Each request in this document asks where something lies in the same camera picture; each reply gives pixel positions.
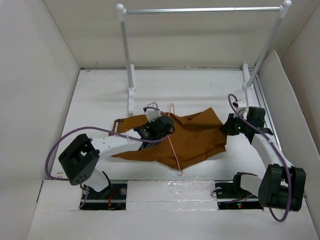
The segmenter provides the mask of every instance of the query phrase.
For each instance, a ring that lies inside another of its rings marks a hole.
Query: red wire
[[[171,107],[172,107],[172,110],[173,110],[173,114],[176,114],[176,113],[175,113],[175,105],[174,105],[173,103],[170,103],[170,111],[169,111],[168,117],[170,116],[170,113],[171,113]],[[179,164],[179,159],[178,159],[177,154],[176,154],[176,152],[175,152],[175,150],[174,150],[174,146],[172,145],[170,136],[168,136],[168,139],[169,139],[169,143],[170,143],[170,145],[171,145],[173,154],[174,154],[175,159],[176,159],[176,164],[178,165],[179,171],[180,171],[180,173],[181,173],[180,176],[182,176],[182,174],[184,174],[184,171],[181,170],[181,167],[180,167],[180,164]]]
[[[109,207],[111,206],[111,199],[112,199],[112,197],[113,197],[113,195],[114,195],[114,192],[115,192],[115,190],[113,189],[112,192],[111,192],[111,195],[110,195],[110,197],[109,197],[109,201],[108,201],[108,206],[109,206]]]

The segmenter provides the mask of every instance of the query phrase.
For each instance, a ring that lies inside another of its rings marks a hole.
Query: brown garment
[[[227,135],[220,131],[223,125],[212,108],[189,116],[170,114],[174,121],[175,133],[170,135],[173,149],[178,157],[181,169],[205,161],[213,155],[225,152]],[[115,121],[113,128],[124,133],[146,123],[145,115],[131,116]],[[160,144],[140,151],[128,151],[114,157],[126,160],[153,162],[157,161],[173,169],[179,169],[168,139]]]

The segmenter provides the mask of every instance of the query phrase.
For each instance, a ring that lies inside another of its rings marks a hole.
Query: silver horizontal bar
[[[264,7],[211,7],[211,8],[169,8],[169,9],[127,9],[127,15],[139,14],[192,14],[219,12],[279,12],[280,6]]]

